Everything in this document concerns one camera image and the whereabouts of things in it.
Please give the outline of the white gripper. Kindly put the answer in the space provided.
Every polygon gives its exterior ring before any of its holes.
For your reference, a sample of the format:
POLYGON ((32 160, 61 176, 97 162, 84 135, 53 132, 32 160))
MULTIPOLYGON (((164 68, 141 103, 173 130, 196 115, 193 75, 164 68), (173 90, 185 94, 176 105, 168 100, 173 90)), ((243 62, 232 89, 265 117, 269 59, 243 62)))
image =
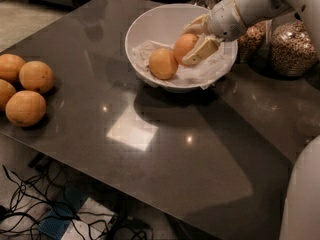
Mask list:
POLYGON ((235 1, 222 0, 212 8, 209 16, 202 14, 183 28, 183 34, 200 36, 195 46, 183 56, 182 62, 188 66, 197 65, 218 51, 221 39, 232 42, 244 35, 246 31, 247 26, 235 1), (208 35, 209 32, 219 38, 208 35))

